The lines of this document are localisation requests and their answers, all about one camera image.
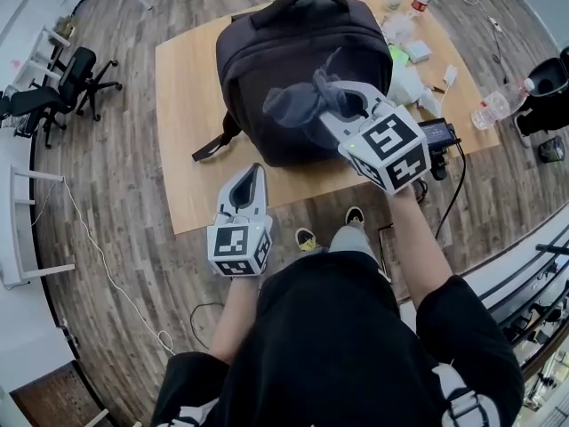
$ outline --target wooden table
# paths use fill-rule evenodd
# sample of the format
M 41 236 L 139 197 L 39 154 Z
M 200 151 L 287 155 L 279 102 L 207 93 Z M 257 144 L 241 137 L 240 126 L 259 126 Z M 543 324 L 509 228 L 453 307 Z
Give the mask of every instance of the wooden table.
M 362 0 L 381 21 L 387 13 L 385 0 Z M 406 11 L 405 0 L 399 11 Z M 226 108 L 215 62 L 215 42 L 230 23 L 230 16 L 212 20 L 156 48 L 156 113 L 158 139 L 166 196 L 175 234 L 212 223 L 221 186 L 239 169 L 253 162 L 263 163 L 256 148 L 241 133 L 228 149 L 202 163 L 191 154 L 221 133 Z M 443 105 L 443 116 L 454 124 L 465 153 L 500 144 L 491 129 L 478 131 L 470 123 L 470 111 L 480 106 L 482 96 L 453 42 L 426 11 L 416 21 L 415 35 L 427 43 L 431 58 L 419 64 L 425 83 L 443 86 L 446 67 L 453 64 L 458 77 Z M 352 187 L 366 180 L 340 159 L 294 169 L 265 165 L 270 206 Z

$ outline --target backpack strap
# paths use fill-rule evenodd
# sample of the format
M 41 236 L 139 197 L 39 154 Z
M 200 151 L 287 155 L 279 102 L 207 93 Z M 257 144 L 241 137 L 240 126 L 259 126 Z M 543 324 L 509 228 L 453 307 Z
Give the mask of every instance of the backpack strap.
M 233 138 L 241 133 L 241 128 L 235 119 L 227 112 L 223 118 L 223 133 L 213 141 L 205 144 L 200 150 L 192 154 L 194 161 L 202 161 L 211 157 L 215 152 L 223 146 L 227 146 Z

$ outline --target shoe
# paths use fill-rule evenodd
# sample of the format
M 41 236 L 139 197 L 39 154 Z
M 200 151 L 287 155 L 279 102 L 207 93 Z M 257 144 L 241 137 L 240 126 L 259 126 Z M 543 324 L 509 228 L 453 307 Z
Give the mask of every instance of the shoe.
M 317 237 L 311 230 L 307 230 L 306 228 L 298 228 L 296 230 L 295 237 L 296 245 L 299 246 L 299 249 L 302 252 L 311 252 L 312 250 L 316 250 L 320 247 L 320 244 L 317 242 Z
M 364 213 L 362 209 L 353 205 L 348 209 L 346 212 L 346 224 L 350 224 L 352 222 L 358 222 L 362 226 L 364 226 Z
M 525 136 L 522 131 L 519 129 L 519 125 L 517 124 L 517 118 L 522 116 L 523 114 L 518 114 L 517 116 L 514 117 L 514 128 L 516 128 L 516 133 L 519 136 L 519 140 L 522 142 L 522 145 L 526 148 L 529 149 L 530 147 L 532 147 L 532 143 L 530 141 L 530 137 L 529 136 Z

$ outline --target backpack handle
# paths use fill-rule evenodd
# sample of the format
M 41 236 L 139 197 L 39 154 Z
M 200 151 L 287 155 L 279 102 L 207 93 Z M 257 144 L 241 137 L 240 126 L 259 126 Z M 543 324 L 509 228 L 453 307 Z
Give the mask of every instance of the backpack handle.
M 263 28 L 269 25 L 274 19 L 286 12 L 291 6 L 293 6 L 299 0 L 275 0 L 272 4 L 267 6 L 251 16 L 251 23 L 256 28 Z M 335 2 L 341 9 L 342 12 L 348 12 L 348 1 L 347 0 L 331 0 Z

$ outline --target black t-shirt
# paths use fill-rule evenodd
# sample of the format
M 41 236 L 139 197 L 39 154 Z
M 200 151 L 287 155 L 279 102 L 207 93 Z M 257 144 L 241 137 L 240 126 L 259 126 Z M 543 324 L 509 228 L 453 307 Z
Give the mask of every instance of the black t-shirt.
M 502 426 L 514 422 L 518 363 L 464 280 L 452 277 L 423 300 L 417 333 L 372 258 L 304 257 L 265 282 L 231 366 L 201 352 L 170 359 L 151 425 L 440 425 L 447 406 L 431 369 L 451 361 L 494 401 Z M 207 417 L 192 409 L 206 404 Z

